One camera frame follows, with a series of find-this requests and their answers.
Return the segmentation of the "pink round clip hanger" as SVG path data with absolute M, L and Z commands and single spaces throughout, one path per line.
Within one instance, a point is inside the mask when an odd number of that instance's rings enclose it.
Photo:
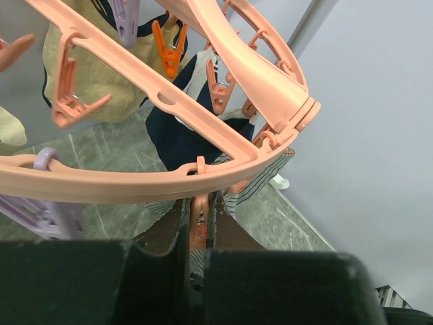
M 56 89 L 72 84 L 68 48 L 82 47 L 144 91 L 161 111 L 179 118 L 229 156 L 207 165 L 203 158 L 166 173 L 127 173 L 73 169 L 57 160 L 48 169 L 31 168 L 31 154 L 1 158 L 1 193 L 8 196 L 73 203 L 137 203 L 192 197 L 203 202 L 216 190 L 257 174 L 287 148 L 314 119 L 321 105 L 308 92 L 303 73 L 275 29 L 247 2 L 228 1 L 265 36 L 281 56 L 272 64 L 235 33 L 215 1 L 163 1 L 186 25 L 204 35 L 220 55 L 267 127 L 257 144 L 244 139 L 202 105 L 177 89 L 121 45 L 61 1 L 31 1 L 62 34 Z

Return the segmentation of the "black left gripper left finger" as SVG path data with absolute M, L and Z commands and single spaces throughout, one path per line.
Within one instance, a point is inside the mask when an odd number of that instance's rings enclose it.
M 185 324 L 186 212 L 132 240 L 2 240 L 1 323 Z

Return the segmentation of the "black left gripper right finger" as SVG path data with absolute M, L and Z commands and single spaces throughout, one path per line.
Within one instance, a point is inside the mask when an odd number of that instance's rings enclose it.
M 204 264 L 204 324 L 385 324 L 367 268 L 353 255 L 320 251 L 243 251 L 239 225 L 220 195 L 211 200 Z

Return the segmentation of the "grey striped boxer underwear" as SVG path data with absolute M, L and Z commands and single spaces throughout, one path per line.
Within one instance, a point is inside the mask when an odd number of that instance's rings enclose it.
M 288 148 L 277 160 L 252 179 L 242 181 L 229 190 L 210 196 L 210 228 L 204 233 L 213 247 L 225 250 L 263 251 L 259 244 L 237 222 L 235 208 L 251 199 L 264 188 L 293 158 L 296 152 Z M 137 235 L 135 241 L 154 255 L 168 252 L 181 226 L 190 214 L 189 200 L 151 202 L 146 207 L 160 217 L 148 230 Z

